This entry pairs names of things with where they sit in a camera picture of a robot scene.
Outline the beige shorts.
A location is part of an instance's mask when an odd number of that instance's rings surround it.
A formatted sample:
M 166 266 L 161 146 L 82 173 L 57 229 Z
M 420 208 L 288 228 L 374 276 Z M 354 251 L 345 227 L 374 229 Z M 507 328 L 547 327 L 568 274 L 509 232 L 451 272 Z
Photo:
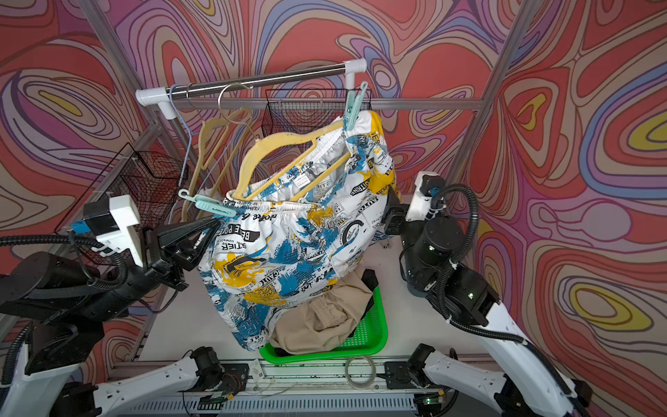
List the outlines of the beige shorts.
M 373 293 L 361 281 L 365 270 L 358 267 L 323 295 L 283 314 L 269 341 L 276 354 L 328 352 L 352 337 L 373 307 Z

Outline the black shorts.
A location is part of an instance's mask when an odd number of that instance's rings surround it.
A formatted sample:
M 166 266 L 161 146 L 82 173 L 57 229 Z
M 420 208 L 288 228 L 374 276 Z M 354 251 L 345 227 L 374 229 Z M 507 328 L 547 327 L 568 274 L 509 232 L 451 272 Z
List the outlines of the black shorts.
M 371 293 L 373 293 L 379 286 L 377 276 L 373 269 L 366 269 L 362 274 L 361 281 L 366 285 Z

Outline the printed white blue yellow shorts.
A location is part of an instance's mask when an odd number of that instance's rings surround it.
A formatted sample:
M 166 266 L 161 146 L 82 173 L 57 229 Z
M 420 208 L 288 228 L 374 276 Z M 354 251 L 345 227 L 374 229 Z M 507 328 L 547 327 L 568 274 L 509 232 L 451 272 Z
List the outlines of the printed white blue yellow shorts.
M 229 191 L 198 269 L 237 343 L 257 351 L 288 311 L 332 290 L 378 240 L 394 160 L 380 116 L 361 111 L 354 128 L 332 128 L 282 175 Z

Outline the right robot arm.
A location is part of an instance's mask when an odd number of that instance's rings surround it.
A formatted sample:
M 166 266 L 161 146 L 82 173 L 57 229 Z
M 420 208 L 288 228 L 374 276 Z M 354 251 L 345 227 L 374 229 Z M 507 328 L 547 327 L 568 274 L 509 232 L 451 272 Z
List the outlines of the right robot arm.
M 464 184 L 426 175 L 411 203 L 388 194 L 381 223 L 401 238 L 401 277 L 447 324 L 480 340 L 491 372 L 421 343 L 406 363 L 416 387 L 447 387 L 502 416 L 587 416 L 592 388 L 564 376 L 519 328 L 499 293 L 463 260 L 479 228 L 479 203 Z

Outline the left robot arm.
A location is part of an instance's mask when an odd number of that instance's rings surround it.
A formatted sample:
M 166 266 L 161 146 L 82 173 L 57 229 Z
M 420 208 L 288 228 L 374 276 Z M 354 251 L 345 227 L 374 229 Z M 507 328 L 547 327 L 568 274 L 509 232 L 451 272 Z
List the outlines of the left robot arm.
M 4 416 L 116 416 L 173 392 L 211 391 L 225 370 L 211 347 L 149 373 L 104 384 L 71 375 L 104 338 L 104 324 L 123 316 L 153 289 L 182 292 L 220 228 L 216 218 L 147 230 L 145 266 L 112 255 L 107 275 L 48 252 L 23 260 L 1 279 L 1 310 L 29 320 L 7 353 L 1 377 Z

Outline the green clothespin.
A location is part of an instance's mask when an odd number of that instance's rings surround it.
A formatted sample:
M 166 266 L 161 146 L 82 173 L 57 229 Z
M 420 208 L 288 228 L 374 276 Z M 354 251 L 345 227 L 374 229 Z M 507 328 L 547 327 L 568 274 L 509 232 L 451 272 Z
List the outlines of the green clothespin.
M 178 196 L 185 201 L 193 203 L 198 210 L 223 217 L 234 217 L 237 215 L 236 211 L 232 208 L 229 208 L 223 205 L 221 202 L 204 196 L 204 195 L 193 195 L 189 194 L 187 189 L 180 189 L 178 191 Z
M 345 132 L 351 132 L 354 129 L 367 90 L 368 82 L 362 82 L 359 90 L 352 89 L 347 92 L 346 107 L 342 118 Z

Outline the light blue wire hanger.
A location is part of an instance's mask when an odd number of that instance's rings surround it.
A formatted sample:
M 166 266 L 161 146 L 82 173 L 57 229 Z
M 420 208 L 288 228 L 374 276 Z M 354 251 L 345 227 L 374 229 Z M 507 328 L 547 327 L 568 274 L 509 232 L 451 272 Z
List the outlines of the light blue wire hanger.
M 191 129 L 189 128 L 189 125 L 185 122 L 182 113 L 175 106 L 175 102 L 173 99 L 173 91 L 176 87 L 178 87 L 178 84 L 172 84 L 168 88 L 168 100 L 170 101 L 171 109 L 173 109 L 173 111 L 176 114 L 175 119 L 172 120 L 173 129 L 179 141 L 181 142 L 184 150 L 184 157 L 182 158 L 182 168 L 180 171 L 178 186 L 177 186 L 177 189 L 180 189 L 186 179 L 186 171 L 188 169 L 188 164 L 189 164 L 189 154 L 191 151 L 193 134 Z

